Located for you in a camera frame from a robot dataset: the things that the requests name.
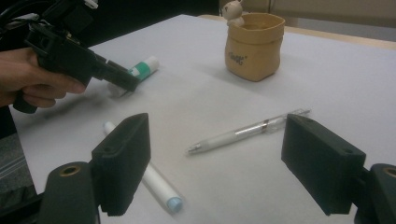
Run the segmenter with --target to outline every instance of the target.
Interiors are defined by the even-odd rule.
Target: brown container
[[[285,20],[268,13],[249,13],[242,18],[243,26],[228,28],[225,64],[242,78],[260,81],[280,65]]]

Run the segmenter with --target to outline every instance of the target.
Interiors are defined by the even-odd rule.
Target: figurine
[[[243,26],[245,24],[242,18],[242,2],[243,0],[234,0],[227,3],[221,9],[221,14],[227,20],[227,25],[235,24],[237,26]]]

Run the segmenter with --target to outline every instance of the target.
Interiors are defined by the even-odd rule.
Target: table
[[[168,214],[140,185],[123,217],[109,223],[353,223],[326,217],[280,159],[283,132],[254,136],[195,156],[184,150],[207,137],[297,108],[367,154],[366,168],[396,159],[396,50],[285,33],[281,65],[250,82],[227,71],[222,21],[180,15],[92,48],[125,67],[150,55],[159,70],[135,93],[112,98],[105,81],[68,94],[33,115],[12,111],[38,192],[47,174],[89,161],[103,124],[147,112],[151,162],[184,200]]]

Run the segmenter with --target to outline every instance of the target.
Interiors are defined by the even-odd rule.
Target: ballpoint pen
[[[202,140],[197,144],[194,144],[187,149],[187,152],[189,154],[204,152],[215,147],[222,147],[224,145],[240,141],[258,133],[273,133],[285,127],[288,114],[306,116],[310,111],[311,110],[309,109],[297,109],[284,115],[280,115],[271,119],[266,119],[264,121],[254,123],[243,128],[220,134],[218,136],[208,138],[206,140]]]
[[[105,133],[109,134],[116,126],[111,122],[104,124]],[[183,201],[176,191],[154,169],[151,162],[143,175],[143,184],[150,190],[154,197],[171,213],[180,211]]]

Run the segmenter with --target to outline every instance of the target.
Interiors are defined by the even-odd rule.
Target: handle
[[[13,107],[26,114],[34,114],[37,110],[37,107],[29,105],[25,100],[23,100],[23,91],[18,91]]]

